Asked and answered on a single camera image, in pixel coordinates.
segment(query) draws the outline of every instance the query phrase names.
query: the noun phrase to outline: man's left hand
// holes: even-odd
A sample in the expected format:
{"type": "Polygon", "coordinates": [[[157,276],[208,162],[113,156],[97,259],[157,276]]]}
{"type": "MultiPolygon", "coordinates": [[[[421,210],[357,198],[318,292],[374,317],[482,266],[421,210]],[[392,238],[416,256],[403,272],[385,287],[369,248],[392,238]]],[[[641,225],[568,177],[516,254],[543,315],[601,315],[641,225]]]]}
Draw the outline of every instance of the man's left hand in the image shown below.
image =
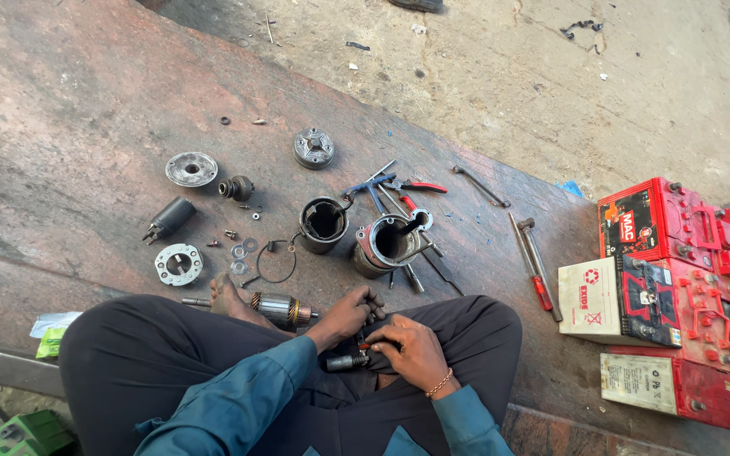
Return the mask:
{"type": "Polygon", "coordinates": [[[384,300],[369,286],[362,285],[343,296],[306,335],[315,341],[317,354],[334,348],[353,336],[374,317],[384,320],[384,300]]]}

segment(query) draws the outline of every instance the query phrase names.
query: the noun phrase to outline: bare foot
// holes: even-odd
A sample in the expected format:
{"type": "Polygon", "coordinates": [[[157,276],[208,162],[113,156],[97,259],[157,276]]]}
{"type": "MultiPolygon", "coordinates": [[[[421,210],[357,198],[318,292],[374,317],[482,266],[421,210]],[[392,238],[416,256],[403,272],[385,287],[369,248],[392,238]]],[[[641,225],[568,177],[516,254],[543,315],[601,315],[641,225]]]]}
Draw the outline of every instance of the bare foot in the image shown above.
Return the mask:
{"type": "Polygon", "coordinates": [[[229,273],[226,271],[218,273],[216,278],[210,281],[210,296],[210,305],[212,305],[210,312],[232,316],[294,337],[294,333],[280,330],[265,316],[245,303],[238,295],[238,290],[236,290],[235,284],[233,284],[233,281],[229,278],[229,273]]]}
{"type": "Polygon", "coordinates": [[[398,380],[401,376],[399,374],[376,374],[376,389],[385,388],[392,382],[398,380]]]}

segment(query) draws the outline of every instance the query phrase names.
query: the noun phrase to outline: man's hand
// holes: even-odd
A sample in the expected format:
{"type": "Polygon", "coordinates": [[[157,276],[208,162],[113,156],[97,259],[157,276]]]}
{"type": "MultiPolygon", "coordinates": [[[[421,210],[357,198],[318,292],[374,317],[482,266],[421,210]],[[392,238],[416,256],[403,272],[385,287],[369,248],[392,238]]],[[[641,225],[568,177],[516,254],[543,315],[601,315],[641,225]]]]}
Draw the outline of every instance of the man's hand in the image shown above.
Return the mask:
{"type": "Polygon", "coordinates": [[[373,323],[374,316],[384,320],[382,307],[384,301],[369,286],[358,286],[335,303],[306,335],[314,339],[319,355],[356,334],[366,322],[373,323]]]}
{"type": "MultiPolygon", "coordinates": [[[[449,373],[447,360],[444,359],[436,334],[432,329],[406,316],[393,315],[390,325],[382,326],[371,333],[365,338],[365,342],[372,344],[371,350],[384,354],[393,370],[424,393],[436,388],[449,373]],[[398,342],[401,350],[397,350],[391,341],[398,342]]],[[[431,398],[441,399],[460,388],[458,380],[451,377],[431,398]]]]}

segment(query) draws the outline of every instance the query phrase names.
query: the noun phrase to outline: green packet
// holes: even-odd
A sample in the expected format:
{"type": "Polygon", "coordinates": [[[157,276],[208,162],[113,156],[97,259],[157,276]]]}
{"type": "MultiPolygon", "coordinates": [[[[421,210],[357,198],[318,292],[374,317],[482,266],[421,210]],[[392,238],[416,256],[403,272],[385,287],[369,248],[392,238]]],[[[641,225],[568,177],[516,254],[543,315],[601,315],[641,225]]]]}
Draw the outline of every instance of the green packet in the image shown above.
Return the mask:
{"type": "Polygon", "coordinates": [[[35,353],[36,358],[46,358],[47,356],[58,356],[58,348],[61,347],[61,337],[63,337],[66,328],[48,328],[41,338],[38,345],[38,351],[35,353]]]}

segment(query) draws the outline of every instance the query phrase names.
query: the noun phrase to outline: black trousers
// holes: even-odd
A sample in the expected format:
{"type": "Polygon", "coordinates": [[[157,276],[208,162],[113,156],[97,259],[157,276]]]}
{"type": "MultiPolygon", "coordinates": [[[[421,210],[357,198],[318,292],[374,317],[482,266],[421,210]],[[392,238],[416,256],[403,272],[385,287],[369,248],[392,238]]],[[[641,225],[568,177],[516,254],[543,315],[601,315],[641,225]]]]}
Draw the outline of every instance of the black trousers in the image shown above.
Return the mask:
{"type": "MultiPolygon", "coordinates": [[[[502,425],[520,354],[517,314],[487,296],[466,296],[399,312],[432,328],[462,385],[471,385],[502,425]]],[[[366,335],[384,325],[365,328],[366,335]]],[[[79,316],[59,363],[76,431],[87,456],[132,454],[136,423],[167,420],[185,390],[289,337],[159,296],[112,299],[79,316]]],[[[353,339],[321,358],[356,353],[353,339]]],[[[378,455],[398,425],[433,456],[449,454],[436,412],[421,390],[398,379],[377,353],[367,368],[330,374],[318,365],[251,454],[378,455]]]]}

